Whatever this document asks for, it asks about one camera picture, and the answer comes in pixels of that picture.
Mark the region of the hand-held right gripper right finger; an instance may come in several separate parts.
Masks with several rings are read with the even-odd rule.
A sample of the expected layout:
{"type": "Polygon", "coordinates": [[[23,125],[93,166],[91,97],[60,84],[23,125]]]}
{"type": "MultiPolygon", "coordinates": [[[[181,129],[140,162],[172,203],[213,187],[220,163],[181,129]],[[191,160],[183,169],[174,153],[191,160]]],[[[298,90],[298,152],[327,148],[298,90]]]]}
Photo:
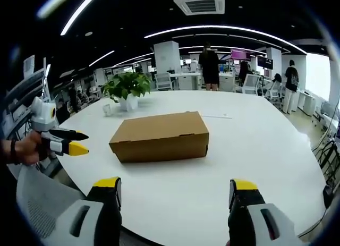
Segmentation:
{"type": "Polygon", "coordinates": [[[273,203],[266,203],[258,187],[231,179],[227,245],[302,245],[294,223],[273,203]]]}

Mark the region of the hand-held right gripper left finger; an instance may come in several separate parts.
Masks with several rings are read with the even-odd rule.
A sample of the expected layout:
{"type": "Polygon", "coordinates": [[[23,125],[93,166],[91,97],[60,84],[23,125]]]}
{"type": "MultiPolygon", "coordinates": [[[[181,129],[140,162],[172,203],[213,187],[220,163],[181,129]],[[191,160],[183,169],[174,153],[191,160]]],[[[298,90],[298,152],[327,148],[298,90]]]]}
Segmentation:
{"type": "Polygon", "coordinates": [[[56,220],[44,245],[119,245],[122,226],[121,178],[97,181],[85,199],[71,204],[56,220]]]}

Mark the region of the person's left hand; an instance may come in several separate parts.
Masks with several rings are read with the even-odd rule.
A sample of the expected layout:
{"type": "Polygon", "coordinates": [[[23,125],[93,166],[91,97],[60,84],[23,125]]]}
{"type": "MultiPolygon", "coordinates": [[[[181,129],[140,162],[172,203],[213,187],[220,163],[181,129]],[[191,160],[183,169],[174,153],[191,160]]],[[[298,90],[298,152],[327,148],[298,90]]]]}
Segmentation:
{"type": "Polygon", "coordinates": [[[14,145],[16,159],[19,163],[33,165],[40,161],[38,146],[41,144],[41,135],[31,131],[22,140],[16,141],[14,145]]]}

